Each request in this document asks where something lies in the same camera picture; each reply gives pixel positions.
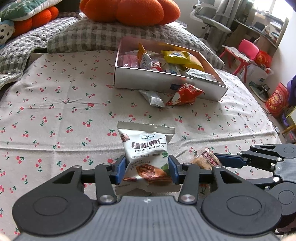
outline white wall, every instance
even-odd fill
[[[271,63],[274,74],[266,79],[271,93],[282,82],[285,86],[296,75],[296,12],[293,12],[284,36],[276,50]]]
[[[179,6],[181,15],[179,17],[179,20],[186,23],[187,30],[194,34],[197,37],[200,37],[204,30],[202,27],[205,26],[205,24],[195,21],[189,17],[189,14],[193,10],[192,6],[197,3],[197,0],[174,0],[175,3]],[[215,6],[218,7],[221,0],[215,0]]]

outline red bucket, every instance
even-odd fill
[[[266,101],[265,106],[277,118],[288,105],[288,97],[287,88],[282,83],[279,83],[272,96]]]

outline plush toy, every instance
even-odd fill
[[[12,37],[17,37],[21,34],[24,34],[31,29],[35,29],[38,27],[47,24],[49,21],[54,20],[59,14],[59,10],[56,7],[49,7],[44,9],[43,11],[37,13],[33,17],[23,20],[23,21],[15,21],[15,32]]]
[[[5,46],[5,42],[12,36],[14,30],[13,21],[4,20],[0,23],[0,49]]]
[[[82,0],[80,10],[96,22],[152,26],[177,20],[180,9],[173,0]]]

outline child's chair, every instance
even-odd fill
[[[246,39],[243,39],[243,41],[239,44],[238,50],[234,47],[228,47],[224,45],[222,47],[224,47],[225,50],[220,55],[219,58],[222,58],[225,55],[225,53],[227,53],[229,68],[231,68],[231,56],[235,57],[235,59],[238,59],[241,62],[241,64],[233,72],[233,75],[237,75],[237,73],[244,67],[244,83],[245,83],[247,78],[247,66],[251,64],[252,60],[254,60],[256,55],[258,54],[259,52],[258,47]]]

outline white box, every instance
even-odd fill
[[[139,43],[144,46],[145,50],[153,51],[155,53],[161,53],[162,50],[187,51],[191,53],[201,62],[205,72],[214,75],[220,84],[217,85],[202,80],[165,72],[119,66],[118,57],[120,55],[124,55],[125,52],[138,50]],[[184,83],[189,83],[205,92],[204,95],[202,94],[198,98],[212,101],[219,101],[228,90],[216,70],[197,51],[154,40],[133,37],[123,37],[121,39],[115,63],[114,86],[116,88],[175,93],[177,89]]]

